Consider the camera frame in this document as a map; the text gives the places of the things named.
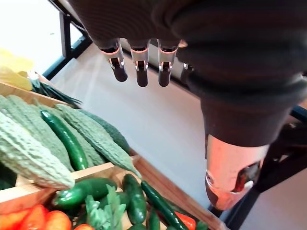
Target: cucumber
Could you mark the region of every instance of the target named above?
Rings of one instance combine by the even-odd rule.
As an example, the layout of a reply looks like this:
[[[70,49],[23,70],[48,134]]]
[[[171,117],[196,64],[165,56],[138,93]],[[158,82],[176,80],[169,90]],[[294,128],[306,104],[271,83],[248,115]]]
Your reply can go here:
[[[146,228],[142,224],[135,224],[132,227],[128,228],[128,230],[146,230]]]
[[[0,162],[0,190],[15,187],[17,174]]]
[[[88,161],[89,167],[96,166],[96,165],[101,165],[106,162],[106,160],[100,156],[98,152],[91,146],[90,143],[88,143],[84,137],[75,129],[73,128],[62,116],[61,116],[61,111],[50,108],[48,106],[42,105],[44,109],[52,113],[54,116],[56,116],[58,119],[60,119],[64,125],[73,133],[73,135],[77,138],[78,142],[81,144],[81,147],[85,153],[86,159]]]
[[[208,224],[198,221],[195,230],[208,230]]]
[[[141,182],[141,187],[145,192],[150,204],[165,218],[165,221],[170,225],[176,227],[178,230],[188,230],[187,226],[182,222],[180,218],[175,214],[175,211],[169,206],[164,198],[152,188],[146,181]]]
[[[130,146],[128,142],[126,141],[125,137],[118,131],[117,128],[115,128],[113,125],[111,125],[104,119],[90,112],[87,112],[86,110],[79,109],[79,111],[92,118],[95,122],[99,123],[110,134],[115,143],[117,143],[127,153],[130,152]]]
[[[152,207],[149,213],[149,218],[147,219],[146,223],[147,230],[160,230],[160,219],[155,211],[155,209]]]
[[[62,209],[76,208],[84,203],[88,195],[92,195],[94,200],[106,196],[108,194],[107,184],[117,188],[117,184],[108,178],[90,178],[79,181],[71,189],[57,191],[51,203]]]
[[[146,219],[146,200],[143,190],[131,174],[126,174],[123,179],[123,190],[130,198],[127,209],[129,220],[132,224],[141,224]]]

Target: robotic hand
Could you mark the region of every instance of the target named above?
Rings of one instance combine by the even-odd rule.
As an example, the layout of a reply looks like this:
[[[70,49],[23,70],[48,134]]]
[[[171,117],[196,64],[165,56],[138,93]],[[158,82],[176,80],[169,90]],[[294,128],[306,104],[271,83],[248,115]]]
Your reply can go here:
[[[269,145],[307,95],[300,74],[307,69],[307,1],[69,2],[119,81],[127,79],[121,37],[130,43],[142,87],[151,38],[159,41],[161,86],[175,55],[194,69],[187,82],[205,118],[207,194],[216,208],[231,208],[256,182]]]

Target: tomato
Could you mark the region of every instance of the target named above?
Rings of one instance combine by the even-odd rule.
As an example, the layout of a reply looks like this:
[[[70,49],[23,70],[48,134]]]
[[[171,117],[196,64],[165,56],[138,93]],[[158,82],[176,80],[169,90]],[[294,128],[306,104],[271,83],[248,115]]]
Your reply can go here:
[[[94,230],[94,229],[88,224],[82,224],[76,227],[74,230]]]
[[[44,230],[70,230],[71,221],[69,217],[61,211],[52,211],[46,215],[46,225]]]
[[[28,215],[23,219],[19,230],[42,230],[46,222],[46,213],[42,205],[34,206]]]
[[[30,209],[24,209],[19,212],[0,215],[0,230],[14,230],[16,229],[24,217],[30,212]]]
[[[196,222],[193,218],[183,215],[175,211],[175,214],[181,219],[181,221],[187,226],[188,230],[195,230]]]

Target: green bitter melon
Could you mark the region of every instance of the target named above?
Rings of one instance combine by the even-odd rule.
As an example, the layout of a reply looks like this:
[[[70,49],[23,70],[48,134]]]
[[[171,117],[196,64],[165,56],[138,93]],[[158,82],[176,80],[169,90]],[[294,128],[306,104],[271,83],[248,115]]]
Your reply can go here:
[[[87,115],[63,104],[57,104],[56,108],[62,111],[64,119],[104,157],[113,164],[135,173],[142,177],[134,167],[130,156],[118,146],[106,130]]]
[[[41,186],[66,189],[74,186],[68,169],[29,132],[0,112],[0,161]]]
[[[114,142],[117,143],[123,150],[125,150],[126,153],[129,153],[130,146],[126,141],[125,137],[118,131],[117,128],[115,128],[113,125],[111,125],[104,119],[96,116],[95,114],[87,112],[83,109],[79,109],[79,111],[92,118],[95,122],[99,123],[108,132],[108,134],[110,134]]]
[[[32,106],[28,105],[20,97],[9,95],[7,96],[5,109],[10,113],[14,121],[27,129],[36,140],[49,149],[71,172],[74,171],[65,146]]]

